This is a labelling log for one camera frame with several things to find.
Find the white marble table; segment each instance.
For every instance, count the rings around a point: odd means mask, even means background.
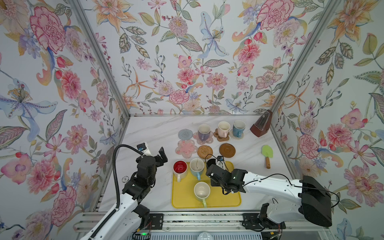
[[[230,139],[226,143],[232,144],[236,148],[236,154],[232,158],[227,158],[234,164],[235,168],[245,169],[255,174],[268,176],[273,173],[281,173],[290,177],[286,164],[280,154],[278,146],[272,136],[271,131],[262,137],[256,137],[250,132],[250,126],[257,120],[258,116],[148,116],[148,117],[132,117],[127,132],[124,136],[123,144],[133,147],[147,142],[151,153],[158,154],[158,150],[164,147],[164,151],[168,157],[168,162],[164,166],[159,167],[156,173],[156,185],[151,189],[150,193],[142,201],[142,204],[151,211],[188,211],[190,209],[176,209],[172,206],[172,179],[173,179],[173,163],[177,160],[190,161],[197,158],[197,153],[193,154],[190,159],[185,159],[181,155],[175,153],[177,142],[180,140],[177,136],[182,129],[190,129],[197,132],[200,124],[206,123],[215,131],[217,125],[221,121],[227,121],[233,126],[235,120],[242,120],[247,124],[242,140]],[[219,147],[225,142],[219,142],[214,137],[214,142],[208,144],[214,155],[219,155]],[[261,150],[263,145],[269,145],[273,149],[273,158],[271,158],[271,169],[265,167],[265,157]],[[136,171],[136,158],[138,154],[127,148],[120,148],[120,152],[116,159],[116,169],[119,179],[120,191],[124,188],[122,178],[124,176],[131,177]],[[260,209],[261,204],[271,199],[270,196],[264,194],[244,194],[241,193],[242,203],[239,207],[229,208],[207,208],[193,210],[253,210]],[[100,204],[100,212],[108,211],[116,202],[116,192],[113,176],[110,177],[104,197]]]

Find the floral wall panel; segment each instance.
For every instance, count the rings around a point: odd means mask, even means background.
[[[343,1],[274,119],[301,175],[332,194],[340,240],[382,239],[383,1]]]
[[[82,1],[130,112],[261,114],[327,1]]]
[[[65,1],[0,0],[0,239],[75,239],[122,133]]]

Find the wooden coaster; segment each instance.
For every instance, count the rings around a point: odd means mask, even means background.
[[[233,157],[235,155],[236,149],[231,144],[224,143],[220,146],[219,152],[220,152],[221,156],[230,158],[230,157]]]
[[[211,155],[208,155],[208,154],[213,154],[213,150],[210,146],[207,146],[207,145],[203,145],[203,146],[200,146],[197,150],[197,155],[199,157],[201,157],[201,159],[209,159],[210,157],[212,157]]]
[[[229,140],[229,134],[227,135],[227,137],[220,137],[220,136],[218,135],[217,128],[216,128],[216,130],[215,130],[215,132],[214,132],[214,137],[217,138],[217,140],[218,140],[219,142],[225,142],[225,141],[228,141],[228,140]]]

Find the mug with blue handle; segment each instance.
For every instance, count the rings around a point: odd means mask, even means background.
[[[241,120],[236,120],[233,123],[233,135],[235,137],[241,137],[244,129],[245,129],[245,122],[243,122]]]
[[[193,176],[197,177],[197,180],[201,180],[201,175],[204,171],[204,162],[200,158],[195,158],[189,163],[191,173]]]

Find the spatula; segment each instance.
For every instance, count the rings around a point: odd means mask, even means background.
[[[269,158],[273,157],[273,150],[270,146],[264,145],[262,148],[262,154],[265,156],[265,163],[267,169],[271,168],[271,163],[269,162]]]

